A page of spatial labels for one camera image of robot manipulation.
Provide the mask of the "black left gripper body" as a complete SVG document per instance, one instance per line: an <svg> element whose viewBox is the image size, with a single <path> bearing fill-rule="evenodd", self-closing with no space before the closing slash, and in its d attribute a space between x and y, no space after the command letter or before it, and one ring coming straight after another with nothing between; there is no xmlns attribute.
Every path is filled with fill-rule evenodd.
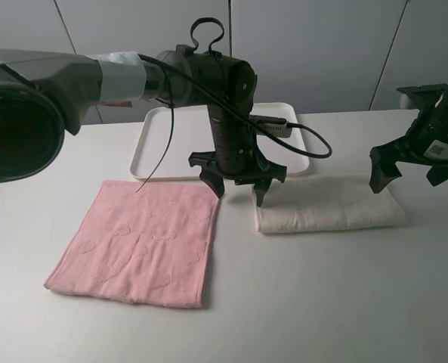
<svg viewBox="0 0 448 363"><path fill-rule="evenodd" d="M206 107L214 150L192 152L190 166L207 168L237 185L255 184L266 178L284 182L287 168L266 159L258 147L257 125L249 120L254 104L245 102L234 106L246 121L217 104Z"/></svg>

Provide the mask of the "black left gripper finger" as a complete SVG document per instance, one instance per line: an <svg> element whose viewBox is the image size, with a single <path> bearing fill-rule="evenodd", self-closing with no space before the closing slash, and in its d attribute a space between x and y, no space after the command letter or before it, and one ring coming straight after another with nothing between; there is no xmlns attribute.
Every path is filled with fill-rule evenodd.
<svg viewBox="0 0 448 363"><path fill-rule="evenodd" d="M199 178L202 182L210 187L210 189L218 199L221 199L223 197L225 192L224 180L220 175L207 168L202 168L199 174Z"/></svg>
<svg viewBox="0 0 448 363"><path fill-rule="evenodd" d="M264 197L265 197L266 193L269 191L272 181L273 181L272 178L266 178L266 179L258 180L254 184L253 191L254 191L254 195L255 195L255 205L257 207L262 206L262 203L264 202Z"/></svg>

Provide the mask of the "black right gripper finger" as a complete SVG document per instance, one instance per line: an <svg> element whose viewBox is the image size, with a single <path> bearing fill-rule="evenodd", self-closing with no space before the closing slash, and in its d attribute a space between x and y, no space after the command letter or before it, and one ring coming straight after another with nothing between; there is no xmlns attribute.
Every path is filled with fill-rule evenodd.
<svg viewBox="0 0 448 363"><path fill-rule="evenodd" d="M432 186L446 182L448 180L448 163L432 166L426 177Z"/></svg>
<svg viewBox="0 0 448 363"><path fill-rule="evenodd" d="M372 163L369 186L374 194L381 193L389 183L402 176L396 166L397 152L392 147L382 145L370 151Z"/></svg>

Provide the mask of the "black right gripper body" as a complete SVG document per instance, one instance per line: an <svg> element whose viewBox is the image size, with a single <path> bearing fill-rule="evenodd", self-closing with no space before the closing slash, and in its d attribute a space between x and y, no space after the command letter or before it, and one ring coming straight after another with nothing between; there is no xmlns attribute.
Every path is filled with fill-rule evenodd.
<svg viewBox="0 0 448 363"><path fill-rule="evenodd" d="M383 144L397 152L397 163L434 166L448 163L448 84L400 87L419 114L406 134Z"/></svg>

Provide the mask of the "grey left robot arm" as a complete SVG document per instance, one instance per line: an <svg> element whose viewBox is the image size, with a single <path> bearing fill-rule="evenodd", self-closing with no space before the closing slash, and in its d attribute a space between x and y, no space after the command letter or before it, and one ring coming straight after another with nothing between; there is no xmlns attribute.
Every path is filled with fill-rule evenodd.
<svg viewBox="0 0 448 363"><path fill-rule="evenodd" d="M157 58L0 49L0 183L48 167L65 134L79 132L89 108L157 100L173 109L206 107L214 148L192 153L189 164L201 169L200 179L216 196L231 180L252 185L262 202L270 183L284 181L287 169L258 148L269 118L251 114L256 85L247 62L188 45Z"/></svg>

